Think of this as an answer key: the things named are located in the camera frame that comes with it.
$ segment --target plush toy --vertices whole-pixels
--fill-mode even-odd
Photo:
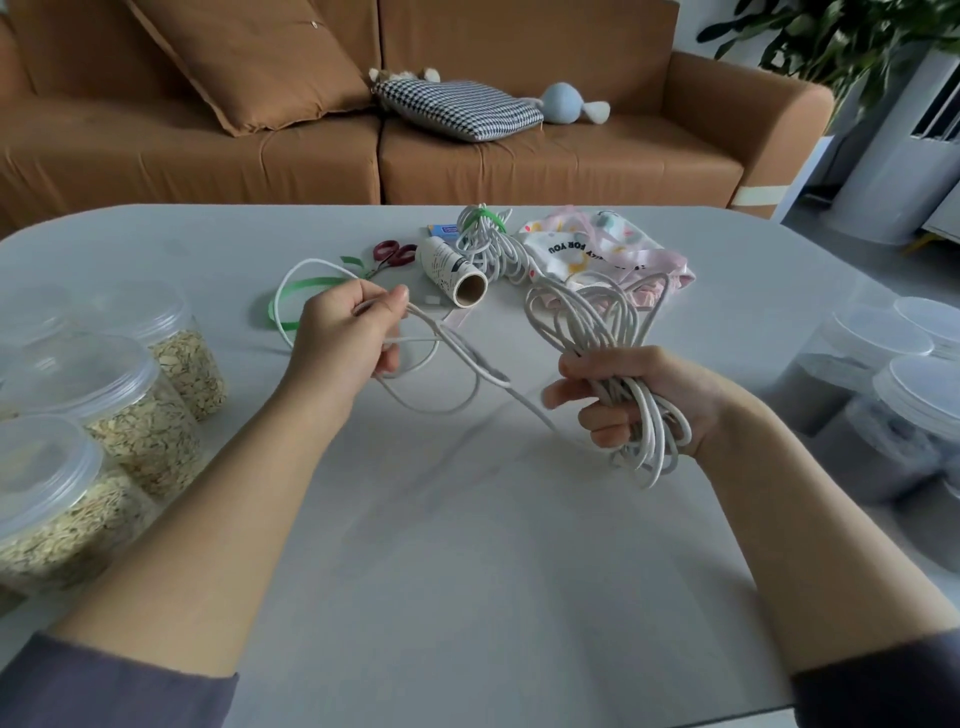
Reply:
[[[610,104],[606,101],[584,103],[584,97],[570,84],[560,82],[547,88],[539,99],[525,98],[543,112],[548,124],[572,124],[581,115],[594,124],[603,124],[610,118]]]
[[[419,74],[413,71],[394,73],[393,71],[388,71],[386,68],[371,68],[369,75],[371,82],[374,84],[378,84],[381,81],[392,81],[393,79],[423,79],[433,84],[440,82],[440,74],[436,68],[424,68]]]

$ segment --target blue plush toy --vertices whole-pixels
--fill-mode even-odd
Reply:
[[[525,98],[543,112],[543,120],[548,124],[572,124],[584,115],[594,124],[603,124],[610,118],[610,104],[606,101],[584,103],[584,97],[570,84],[553,84],[543,92],[539,99]]]

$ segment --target cardboard tube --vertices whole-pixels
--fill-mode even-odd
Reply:
[[[459,308],[476,306],[487,293],[487,277],[439,237],[427,238],[417,246],[417,261]]]

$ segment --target houndstooth pillow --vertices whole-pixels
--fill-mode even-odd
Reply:
[[[536,107],[473,81],[393,79],[373,93],[410,123],[464,141],[491,141],[543,123]]]

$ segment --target small white object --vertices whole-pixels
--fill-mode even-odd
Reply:
[[[603,124],[610,118],[610,104],[606,101],[590,101],[584,104],[584,116],[594,124]]]
[[[417,246],[417,262],[460,308],[476,306],[487,293],[487,277],[439,237],[429,237]]]

